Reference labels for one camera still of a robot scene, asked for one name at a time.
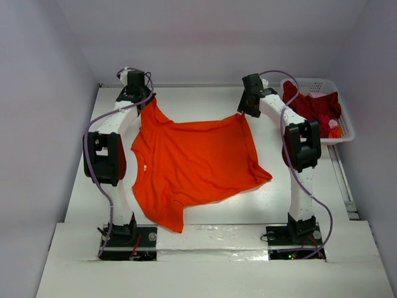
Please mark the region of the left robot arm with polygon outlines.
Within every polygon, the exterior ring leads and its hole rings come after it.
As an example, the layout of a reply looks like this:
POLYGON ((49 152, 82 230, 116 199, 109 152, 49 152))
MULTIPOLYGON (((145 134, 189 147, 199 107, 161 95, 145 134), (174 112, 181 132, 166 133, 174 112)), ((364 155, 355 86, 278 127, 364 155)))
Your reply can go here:
POLYGON ((150 72, 125 67, 117 78, 123 89, 113 110, 92 120, 83 135, 84 173, 109 202, 108 224, 99 229, 104 243, 129 246, 136 242, 137 229, 123 186, 127 158, 122 137, 155 93, 150 72))

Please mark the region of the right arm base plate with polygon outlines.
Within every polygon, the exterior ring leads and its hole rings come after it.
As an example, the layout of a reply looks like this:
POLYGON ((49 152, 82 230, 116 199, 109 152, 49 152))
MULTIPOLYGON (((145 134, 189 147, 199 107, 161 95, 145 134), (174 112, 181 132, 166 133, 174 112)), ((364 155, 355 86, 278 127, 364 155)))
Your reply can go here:
POLYGON ((320 248, 323 239, 319 225, 313 231, 293 238, 286 225, 271 225, 266 227, 261 240, 267 243, 268 256, 275 260, 325 260, 324 248, 320 248))

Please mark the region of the orange t-shirt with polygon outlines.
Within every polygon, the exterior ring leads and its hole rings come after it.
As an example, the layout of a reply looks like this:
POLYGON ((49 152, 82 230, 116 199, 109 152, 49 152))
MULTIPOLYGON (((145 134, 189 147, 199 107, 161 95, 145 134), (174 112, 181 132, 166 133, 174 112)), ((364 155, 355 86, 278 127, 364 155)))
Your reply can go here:
POLYGON ((184 228, 184 209, 222 201, 272 179, 257 156, 244 114, 177 123, 156 101, 140 114, 131 150, 137 161, 134 197, 145 216, 173 232, 184 228))

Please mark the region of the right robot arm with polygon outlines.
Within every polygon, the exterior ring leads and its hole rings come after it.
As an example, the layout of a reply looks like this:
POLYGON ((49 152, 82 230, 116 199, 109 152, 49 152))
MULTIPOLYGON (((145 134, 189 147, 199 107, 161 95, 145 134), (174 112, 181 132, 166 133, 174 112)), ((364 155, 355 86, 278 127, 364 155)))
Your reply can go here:
POLYGON ((243 85, 238 112, 257 118, 265 114, 279 124, 282 158, 291 177, 287 223, 268 226, 267 242, 270 246, 303 246, 319 231, 312 198, 314 169, 321 157, 319 124, 294 112, 273 88, 264 86, 259 74, 243 77, 243 85))

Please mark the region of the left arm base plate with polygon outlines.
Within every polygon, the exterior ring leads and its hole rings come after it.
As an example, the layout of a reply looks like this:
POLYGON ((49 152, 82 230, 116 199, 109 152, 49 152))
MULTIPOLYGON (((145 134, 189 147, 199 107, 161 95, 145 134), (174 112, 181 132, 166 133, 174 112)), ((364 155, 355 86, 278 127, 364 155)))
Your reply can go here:
POLYGON ((139 225, 134 240, 113 238, 100 255, 103 261, 156 261, 157 225, 139 225))

